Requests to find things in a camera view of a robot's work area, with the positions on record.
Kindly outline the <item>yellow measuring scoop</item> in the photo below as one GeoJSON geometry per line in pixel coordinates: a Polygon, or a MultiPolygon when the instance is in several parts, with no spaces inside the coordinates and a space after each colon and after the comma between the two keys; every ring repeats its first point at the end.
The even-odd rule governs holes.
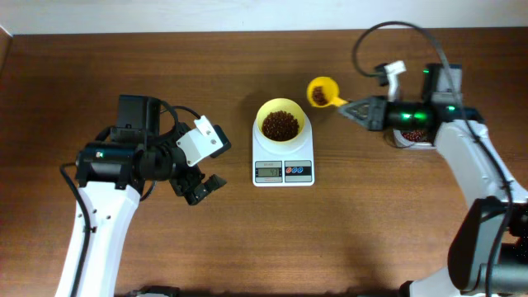
{"type": "Polygon", "coordinates": [[[307,87],[307,98],[313,107],[344,106],[348,101],[339,97],[339,86],[330,77],[314,78],[307,87]]]}

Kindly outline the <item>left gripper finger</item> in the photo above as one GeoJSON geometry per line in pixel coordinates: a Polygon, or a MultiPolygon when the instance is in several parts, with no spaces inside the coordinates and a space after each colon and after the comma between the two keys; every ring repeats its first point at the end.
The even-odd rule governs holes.
{"type": "Polygon", "coordinates": [[[214,191],[217,191],[218,189],[225,186],[226,184],[227,184],[227,181],[223,179],[222,177],[219,177],[216,174],[210,176],[207,181],[205,181],[204,183],[201,183],[193,191],[193,198],[194,198],[193,204],[194,205],[199,204],[209,194],[213,193],[214,191]]]}
{"type": "Polygon", "coordinates": [[[221,154],[225,153],[227,150],[229,150],[232,147],[231,142],[229,141],[228,137],[226,136],[225,132],[222,130],[222,128],[219,125],[214,125],[214,131],[219,136],[219,139],[221,141],[222,147],[218,150],[216,150],[214,153],[210,155],[211,158],[217,158],[221,154]]]}

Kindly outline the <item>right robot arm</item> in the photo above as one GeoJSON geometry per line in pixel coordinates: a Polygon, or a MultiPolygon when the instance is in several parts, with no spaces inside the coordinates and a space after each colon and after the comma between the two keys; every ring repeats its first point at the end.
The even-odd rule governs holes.
{"type": "Polygon", "coordinates": [[[397,96],[398,77],[386,73],[387,96],[339,107],[341,115],[371,131],[424,130],[447,162],[469,211],[448,251],[447,264],[421,280],[408,280],[398,296],[514,296],[527,291],[527,191],[508,171],[483,117],[461,103],[461,67],[428,64],[422,101],[397,96]]]}

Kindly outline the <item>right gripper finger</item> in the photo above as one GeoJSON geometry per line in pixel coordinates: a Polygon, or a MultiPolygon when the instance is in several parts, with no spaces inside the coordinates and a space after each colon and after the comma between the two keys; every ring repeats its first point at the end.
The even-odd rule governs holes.
{"type": "Polygon", "coordinates": [[[361,99],[359,101],[348,101],[346,104],[343,104],[339,107],[340,110],[361,110],[366,109],[368,110],[370,106],[370,98],[367,97],[365,99],[361,99]]]}
{"type": "Polygon", "coordinates": [[[370,113],[368,108],[345,107],[339,108],[338,111],[342,116],[345,116],[347,119],[352,120],[361,126],[370,125],[370,113]]]}

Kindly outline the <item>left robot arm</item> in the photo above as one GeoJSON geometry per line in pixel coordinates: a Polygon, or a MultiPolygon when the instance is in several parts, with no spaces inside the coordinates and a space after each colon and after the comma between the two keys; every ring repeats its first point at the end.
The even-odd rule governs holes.
{"type": "Polygon", "coordinates": [[[178,107],[155,97],[121,95],[118,118],[59,170],[76,200],[76,215],[58,296],[112,296],[125,237],[144,185],[169,182],[177,196],[197,205],[226,181],[207,177],[198,164],[231,147],[219,125],[197,115],[180,122],[178,107]]]}

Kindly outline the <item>red beans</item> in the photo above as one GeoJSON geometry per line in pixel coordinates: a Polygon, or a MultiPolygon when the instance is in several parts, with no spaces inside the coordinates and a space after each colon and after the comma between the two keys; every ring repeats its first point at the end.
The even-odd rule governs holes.
{"type": "MultiPolygon", "coordinates": [[[[345,106],[349,101],[343,101],[331,93],[329,87],[316,85],[309,88],[309,100],[316,107],[345,106]]],[[[345,117],[359,120],[360,124],[366,124],[369,120],[368,129],[374,128],[375,116],[370,112],[370,107],[375,103],[385,103],[383,113],[383,128],[393,127],[401,131],[402,137],[411,143],[424,142],[427,139],[427,131],[433,126],[432,111],[420,104],[400,102],[396,104],[385,100],[385,97],[370,97],[366,102],[361,102],[356,107],[346,107],[343,111],[345,117]]],[[[260,131],[270,140],[284,142],[294,139],[304,128],[307,120],[302,116],[294,115],[284,108],[277,111],[267,111],[260,125],[260,131]]]]}

